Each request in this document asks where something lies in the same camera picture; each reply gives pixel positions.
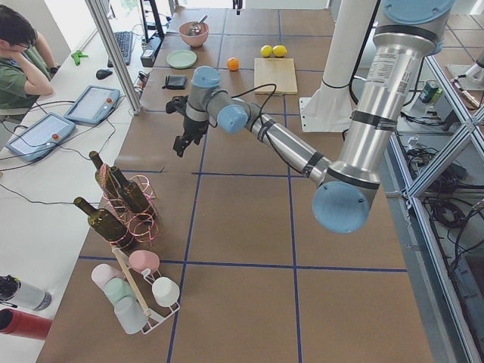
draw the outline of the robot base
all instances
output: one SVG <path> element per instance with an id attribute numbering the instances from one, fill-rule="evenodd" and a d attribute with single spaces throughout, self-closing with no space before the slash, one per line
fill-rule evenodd
<path id="1" fill-rule="evenodd" d="M 321 87 L 311 98 L 299 99 L 299 110 L 303 132 L 342 132 L 351 123 L 348 88 Z"/>

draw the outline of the spoon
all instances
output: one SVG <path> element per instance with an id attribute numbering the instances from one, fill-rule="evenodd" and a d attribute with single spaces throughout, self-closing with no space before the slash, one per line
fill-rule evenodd
<path id="1" fill-rule="evenodd" d="M 191 24 L 185 34 L 187 36 L 197 36 L 198 34 L 200 34 L 200 32 L 202 31 L 202 23 L 205 21 L 206 18 L 208 18 L 207 14 L 205 14 L 200 20 Z"/>

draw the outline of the glasses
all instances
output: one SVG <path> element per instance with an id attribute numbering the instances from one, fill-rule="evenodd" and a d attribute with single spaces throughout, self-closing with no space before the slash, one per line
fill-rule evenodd
<path id="1" fill-rule="evenodd" d="M 25 49 L 25 51 L 28 51 L 28 50 L 30 49 L 30 47 L 31 47 L 31 45 L 30 45 L 30 44 L 28 44 L 28 45 L 24 45 L 24 44 L 16 44 L 16 45 L 18 45 L 19 47 L 22 47 L 23 49 Z"/>

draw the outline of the light blue joint cap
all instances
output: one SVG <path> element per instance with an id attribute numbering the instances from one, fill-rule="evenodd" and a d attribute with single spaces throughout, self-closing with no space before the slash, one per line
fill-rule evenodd
<path id="1" fill-rule="evenodd" d="M 214 88 L 220 84 L 220 74 L 215 68 L 202 66 L 194 71 L 191 84 L 200 88 Z"/>
<path id="2" fill-rule="evenodd" d="M 329 181 L 321 185 L 312 198 L 312 212 L 326 229 L 352 233 L 366 223 L 370 204 L 353 185 Z"/>
<path id="3" fill-rule="evenodd" d="M 217 115 L 217 123 L 229 134 L 235 134 L 244 128 L 249 117 L 242 106 L 229 104 Z"/>
<path id="4" fill-rule="evenodd" d="M 403 25 L 429 23 L 452 8 L 455 0 L 383 0 L 385 15 Z"/>

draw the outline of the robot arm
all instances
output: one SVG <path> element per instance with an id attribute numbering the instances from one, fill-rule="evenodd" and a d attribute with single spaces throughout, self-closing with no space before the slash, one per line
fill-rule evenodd
<path id="1" fill-rule="evenodd" d="M 258 106 L 230 98 L 211 67 L 197 68 L 189 96 L 167 104 L 168 113 L 185 116 L 185 133 L 177 137 L 174 149 L 181 157 L 192 141 L 198 144 L 210 116 L 227 132 L 248 129 L 316 183 L 312 209 L 325 228 L 336 233 L 358 230 L 380 186 L 378 168 L 420 62 L 439 51 L 453 2 L 382 2 L 374 36 L 377 51 L 338 160 L 331 162 Z"/>

